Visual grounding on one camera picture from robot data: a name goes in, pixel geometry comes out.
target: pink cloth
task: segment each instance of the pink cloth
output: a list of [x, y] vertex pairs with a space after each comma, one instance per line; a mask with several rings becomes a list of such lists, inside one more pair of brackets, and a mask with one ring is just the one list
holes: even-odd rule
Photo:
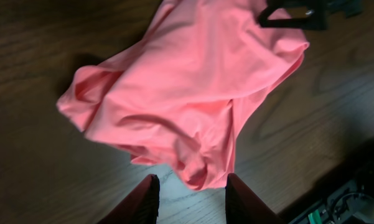
[[308, 47], [301, 30], [262, 29], [255, 18], [265, 7], [164, 0], [140, 42], [77, 70], [58, 109], [134, 164], [168, 164], [194, 190], [224, 187], [245, 121]]

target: dark wood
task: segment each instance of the dark wood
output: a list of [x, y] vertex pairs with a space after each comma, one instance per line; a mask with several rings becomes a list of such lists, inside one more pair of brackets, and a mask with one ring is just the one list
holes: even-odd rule
[[[0, 223], [96, 223], [150, 173], [158, 223], [225, 222], [223, 189], [193, 192], [167, 166], [131, 165], [55, 108], [75, 69], [135, 43], [159, 3], [0, 0]], [[374, 0], [364, 8], [306, 33], [302, 67], [238, 138], [236, 174], [276, 213], [374, 135]]]

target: wood grain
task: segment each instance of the wood grain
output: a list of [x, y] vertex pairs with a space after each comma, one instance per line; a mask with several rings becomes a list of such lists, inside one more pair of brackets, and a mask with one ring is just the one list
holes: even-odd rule
[[[167, 166], [131, 165], [55, 108], [75, 69], [139, 40], [159, 3], [0, 1], [0, 223], [95, 223], [150, 173], [158, 223], [225, 223], [223, 189], [193, 192]], [[306, 33], [302, 67], [239, 135], [236, 173], [275, 212], [374, 135], [374, 0], [364, 8]]]

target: black object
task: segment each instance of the black object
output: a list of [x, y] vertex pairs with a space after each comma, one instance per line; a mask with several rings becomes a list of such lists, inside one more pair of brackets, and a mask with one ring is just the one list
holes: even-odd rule
[[[327, 11], [343, 11], [346, 17], [360, 14], [361, 0], [267, 0], [268, 7], [261, 12], [258, 22], [262, 27], [297, 28], [305, 30], [326, 30]], [[282, 7], [307, 7], [307, 17], [269, 20], [268, 17]]]
[[236, 174], [227, 178], [225, 216], [230, 224], [285, 224]]
[[155, 224], [159, 190], [159, 178], [149, 174], [98, 224]]

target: pink garment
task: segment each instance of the pink garment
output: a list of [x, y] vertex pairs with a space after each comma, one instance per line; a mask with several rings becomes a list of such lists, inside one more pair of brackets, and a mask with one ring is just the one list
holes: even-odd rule
[[140, 42], [77, 70], [58, 109], [134, 164], [168, 164], [194, 190], [224, 187], [245, 121], [308, 47], [301, 30], [262, 29], [255, 18], [265, 7], [164, 0]]

